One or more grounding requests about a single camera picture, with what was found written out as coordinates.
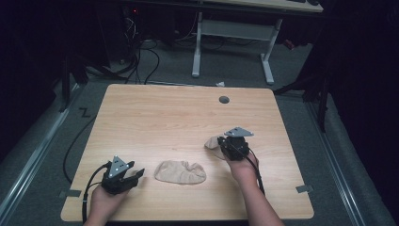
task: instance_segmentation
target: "white desk frame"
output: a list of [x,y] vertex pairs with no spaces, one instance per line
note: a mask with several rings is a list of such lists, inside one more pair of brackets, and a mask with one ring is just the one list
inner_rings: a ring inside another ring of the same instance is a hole
[[264,54],[261,54],[264,76],[268,85],[274,84],[273,74],[270,70],[269,58],[272,53],[273,46],[276,42],[282,19],[278,19],[276,24],[258,25],[258,24],[241,24],[223,21],[203,20],[202,12],[199,13],[197,27],[197,45],[194,53],[193,77],[200,76],[200,41],[202,35],[213,35],[220,37],[231,37],[248,40],[269,40],[269,44]]

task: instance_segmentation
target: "person's left hand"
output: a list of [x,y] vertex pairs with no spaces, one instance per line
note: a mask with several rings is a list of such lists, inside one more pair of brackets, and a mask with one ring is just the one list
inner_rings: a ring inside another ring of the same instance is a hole
[[90,214],[85,226],[105,225],[112,215],[117,212],[128,193],[129,190],[118,195],[112,195],[106,192],[102,186],[97,186],[91,195]]

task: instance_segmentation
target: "beige cloth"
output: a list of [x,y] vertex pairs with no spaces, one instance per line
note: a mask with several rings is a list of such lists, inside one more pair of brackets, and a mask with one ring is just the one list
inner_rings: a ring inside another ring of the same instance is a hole
[[194,163],[189,165],[186,161],[164,161],[155,170],[155,179],[180,185],[199,184],[206,180],[203,167]]
[[222,137],[222,135],[209,138],[205,143],[205,147],[211,150],[216,157],[225,159],[224,154],[220,149],[219,143],[217,142],[218,137]]

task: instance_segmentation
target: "dark background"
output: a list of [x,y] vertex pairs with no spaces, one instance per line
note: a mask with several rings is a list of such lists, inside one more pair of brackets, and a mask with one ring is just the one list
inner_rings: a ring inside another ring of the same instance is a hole
[[[314,43],[298,80],[315,74],[328,78],[327,87],[357,153],[398,221],[398,1],[340,0],[322,4],[326,15],[349,20],[323,24],[286,19],[278,42]],[[1,160],[54,100],[52,89],[61,78],[67,54],[78,53],[104,66],[128,54],[123,41],[121,52],[120,46],[112,45],[113,39],[123,40],[120,30],[124,24],[117,8],[99,16],[98,10],[104,8],[90,4],[20,0],[2,5]],[[192,12],[159,8],[140,13],[141,25],[146,29],[143,35],[170,45],[178,36],[174,30],[185,34],[191,25],[186,21],[193,18]],[[102,26],[110,18],[115,25]],[[326,80],[314,81],[303,89],[319,90],[320,81]]]

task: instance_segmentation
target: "black cable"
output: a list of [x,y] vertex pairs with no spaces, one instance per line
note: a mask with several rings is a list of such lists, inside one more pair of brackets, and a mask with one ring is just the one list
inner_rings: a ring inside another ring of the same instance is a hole
[[158,59],[158,61],[156,62],[155,68],[152,70],[152,72],[149,75],[147,75],[146,80],[144,80],[144,85],[147,85],[147,81],[149,80],[150,76],[155,72],[156,69],[158,69],[159,61],[160,61],[159,56],[153,50],[151,50],[151,49],[146,49],[146,50],[152,52],[153,54],[155,54],[157,59]]
[[62,170],[64,171],[64,176],[67,179],[67,181],[72,184],[72,179],[68,176],[66,165],[67,165],[67,158],[68,155],[70,154],[70,151],[72,149],[73,144],[76,142],[76,140],[82,135],[82,133],[88,128],[88,126],[96,119],[97,116],[94,116],[86,125],[79,131],[79,133],[76,135],[76,137],[73,139],[73,142],[71,143],[70,147],[68,148],[67,152],[65,153],[64,156],[64,161],[62,163]]
[[260,190],[262,191],[262,193],[265,195],[265,193],[264,193],[264,187],[263,187],[263,182],[262,182],[262,176],[261,176],[261,172],[259,171],[259,160],[258,160],[258,158],[256,157],[255,153],[254,153],[251,149],[249,149],[249,150],[252,152],[253,156],[255,157],[256,166],[255,166],[255,164],[252,162],[252,160],[250,160],[250,159],[248,158],[248,156],[246,156],[246,155],[244,155],[243,153],[241,153],[241,152],[240,152],[234,145],[232,145],[231,143],[230,143],[230,145],[231,145],[238,153],[240,153],[240,154],[250,163],[250,165],[252,165],[252,167],[255,169],[256,178],[258,179],[259,189],[260,189]]
[[141,45],[143,45],[144,42],[150,42],[150,41],[151,42],[155,42],[155,45],[151,46],[151,47],[147,47],[147,48],[140,48],[140,49],[142,49],[142,50],[151,50],[151,49],[156,48],[156,46],[158,46],[158,41],[156,41],[156,40],[144,40],[144,41],[141,42]]
[[82,202],[82,220],[83,224],[88,220],[88,190],[93,186],[91,182],[93,181],[93,178],[96,176],[96,174],[104,169],[104,168],[109,168],[111,166],[111,162],[107,162],[104,165],[100,166],[96,171],[94,171],[93,175],[91,175],[90,180],[88,180],[88,185],[86,186],[85,194],[83,195],[83,202]]
[[138,75],[138,69],[136,69],[136,76],[135,76],[135,84],[137,85],[137,81],[138,84],[141,85],[141,79],[140,76]]
[[197,36],[192,36],[192,37],[187,37],[184,40],[175,40],[173,43],[183,46],[183,47],[190,47],[196,44],[195,40],[192,40],[193,38],[196,38]]
[[99,185],[101,182],[96,182],[96,183],[93,183],[93,184],[91,184],[90,185],[90,187],[89,188],[91,188],[92,186],[96,186],[96,185]]
[[139,84],[141,84],[141,81],[140,81],[140,77],[138,76],[138,65],[139,65],[139,63],[140,63],[140,59],[141,59],[141,45],[142,45],[142,42],[140,43],[140,45],[138,46],[138,56],[136,56],[136,54],[135,54],[135,58],[136,58],[136,67],[135,67],[135,69],[134,70],[132,70],[132,72],[129,74],[129,76],[127,76],[127,78],[126,78],[126,80],[125,80],[125,84],[128,84],[129,83],[129,80],[130,80],[130,77],[136,72],[136,84],[137,84],[137,78],[138,78],[138,82],[139,82]]
[[[135,58],[135,56],[132,56],[131,62],[130,62],[130,64],[129,64],[127,67],[125,67],[125,68],[123,68],[123,69],[120,69],[120,70],[118,70],[118,71],[116,71],[116,72],[112,72],[112,73],[114,73],[114,74],[116,74],[116,75],[120,75],[120,74],[122,74],[122,73],[127,73],[127,72],[131,71],[132,69],[134,69],[135,66],[136,66],[136,58]],[[90,73],[90,74],[96,75],[96,76],[107,76],[107,74],[104,74],[104,73],[97,73],[97,72],[92,71],[92,70],[89,69],[89,68],[85,68],[85,71],[86,71],[87,73]]]
[[259,41],[258,40],[250,40],[250,41],[247,41],[246,43],[240,43],[237,41],[232,41],[232,40],[226,39],[226,42],[230,43],[230,44],[235,44],[235,45],[247,46],[247,45],[252,44],[252,42],[259,42]]
[[97,65],[96,63],[94,63],[93,61],[91,61],[91,60],[88,59],[88,58],[85,58],[84,56],[79,56],[79,55],[76,54],[76,57],[77,57],[78,59],[80,59],[80,61],[81,61],[84,65],[86,65],[86,66],[91,66],[92,68],[94,68],[94,69],[97,70],[98,72],[102,73],[104,76],[108,76],[108,77],[110,77],[110,78],[114,78],[114,79],[118,79],[118,80],[124,79],[124,78],[121,77],[119,74],[114,73],[114,72],[111,72],[111,71],[109,71],[107,68],[105,68],[105,67],[103,67],[103,66]]
[[218,50],[218,49],[220,49],[221,47],[224,46],[224,44],[225,44],[225,42],[226,42],[226,38],[216,37],[216,39],[221,39],[221,42],[220,42],[219,46],[217,46],[217,47],[215,47],[215,48],[209,48],[209,47],[206,47],[205,45],[202,44],[201,47],[202,47],[203,49],[207,49],[207,50]]

